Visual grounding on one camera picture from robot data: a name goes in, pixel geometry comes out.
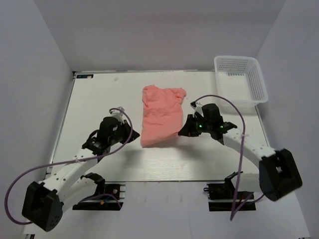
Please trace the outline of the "white plastic basket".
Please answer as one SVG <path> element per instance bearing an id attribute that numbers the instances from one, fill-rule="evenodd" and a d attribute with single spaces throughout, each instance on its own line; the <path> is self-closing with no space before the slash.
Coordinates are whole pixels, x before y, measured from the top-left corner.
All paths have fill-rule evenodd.
<path id="1" fill-rule="evenodd" d="M 238 108 L 253 108 L 268 101 L 263 74 L 257 59 L 216 56 L 214 70 L 217 93 Z"/>

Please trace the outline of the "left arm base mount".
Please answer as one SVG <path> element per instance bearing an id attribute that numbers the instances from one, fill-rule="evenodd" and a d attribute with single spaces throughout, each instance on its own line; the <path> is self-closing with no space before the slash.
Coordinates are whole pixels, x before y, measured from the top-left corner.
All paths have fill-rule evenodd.
<path id="1" fill-rule="evenodd" d="M 96 191 L 93 199 L 81 201 L 72 207 L 74 211 L 120 211 L 125 200 L 125 182 L 106 183 Z"/>

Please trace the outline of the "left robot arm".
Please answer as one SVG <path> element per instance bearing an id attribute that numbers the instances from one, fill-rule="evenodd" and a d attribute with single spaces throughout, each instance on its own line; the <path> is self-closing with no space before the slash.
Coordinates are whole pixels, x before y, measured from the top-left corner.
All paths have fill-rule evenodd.
<path id="1" fill-rule="evenodd" d="M 22 215 L 46 232 L 54 229 L 63 213 L 85 200 L 99 199 L 105 194 L 105 179 L 90 172 L 104 157 L 112 154 L 115 144 L 124 146 L 140 135 L 133 130 L 129 117 L 113 108 L 103 118 L 71 162 L 49 178 L 32 182 L 27 190 Z"/>

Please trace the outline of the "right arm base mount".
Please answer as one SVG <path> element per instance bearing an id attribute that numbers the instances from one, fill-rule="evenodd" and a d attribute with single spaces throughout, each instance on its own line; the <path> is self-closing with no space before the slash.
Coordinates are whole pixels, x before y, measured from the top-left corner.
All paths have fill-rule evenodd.
<path id="1" fill-rule="evenodd" d="M 233 192 L 226 183 L 210 183 L 203 188 L 208 196 L 208 208 L 210 212 L 231 212 Z M 237 194 L 236 206 L 238 207 L 252 192 L 240 191 Z M 240 208 L 239 211 L 255 211 L 254 195 Z"/>

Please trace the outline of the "pink t shirt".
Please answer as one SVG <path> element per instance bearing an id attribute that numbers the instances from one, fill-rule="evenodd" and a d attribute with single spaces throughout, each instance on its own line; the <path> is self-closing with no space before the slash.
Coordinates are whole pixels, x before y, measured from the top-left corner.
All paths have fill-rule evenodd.
<path id="1" fill-rule="evenodd" d="M 142 147 L 178 137 L 183 123 L 182 103 L 185 97 L 186 90 L 183 88 L 158 88 L 155 85 L 143 88 Z"/>

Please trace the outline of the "dark label sticker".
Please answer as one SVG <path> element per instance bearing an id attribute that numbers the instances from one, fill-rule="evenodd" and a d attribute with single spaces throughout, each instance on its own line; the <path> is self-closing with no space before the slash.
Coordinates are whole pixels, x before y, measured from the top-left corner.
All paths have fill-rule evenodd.
<path id="1" fill-rule="evenodd" d="M 80 74 L 76 76 L 77 79 L 92 79 L 93 77 L 93 74 Z"/>

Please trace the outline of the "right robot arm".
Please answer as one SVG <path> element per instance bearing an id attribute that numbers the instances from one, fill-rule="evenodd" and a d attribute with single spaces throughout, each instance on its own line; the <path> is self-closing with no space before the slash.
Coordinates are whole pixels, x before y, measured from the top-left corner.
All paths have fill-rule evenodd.
<path id="1" fill-rule="evenodd" d="M 187 116 L 179 136 L 198 137 L 208 133 L 212 139 L 241 153 L 259 169 L 257 185 L 273 202 L 302 187 L 300 173 L 289 150 L 276 150 L 244 136 L 235 124 L 223 120 L 216 104 L 192 102 L 190 105 L 194 112 Z"/>

